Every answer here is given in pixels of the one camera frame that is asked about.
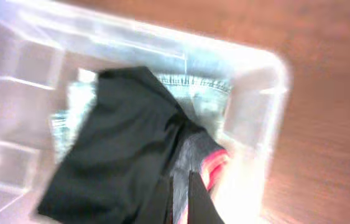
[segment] denim fabric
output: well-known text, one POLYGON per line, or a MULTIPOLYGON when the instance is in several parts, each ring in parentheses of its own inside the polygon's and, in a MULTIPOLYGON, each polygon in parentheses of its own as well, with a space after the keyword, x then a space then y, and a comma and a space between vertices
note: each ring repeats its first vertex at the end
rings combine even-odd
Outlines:
MULTIPOLYGON (((204 127, 213 139, 223 128, 231 85, 229 80, 158 74, 188 118, 204 127)), ((74 82, 68 87, 68 110, 52 115, 56 163, 74 144, 78 133, 96 101, 96 82, 74 82)))

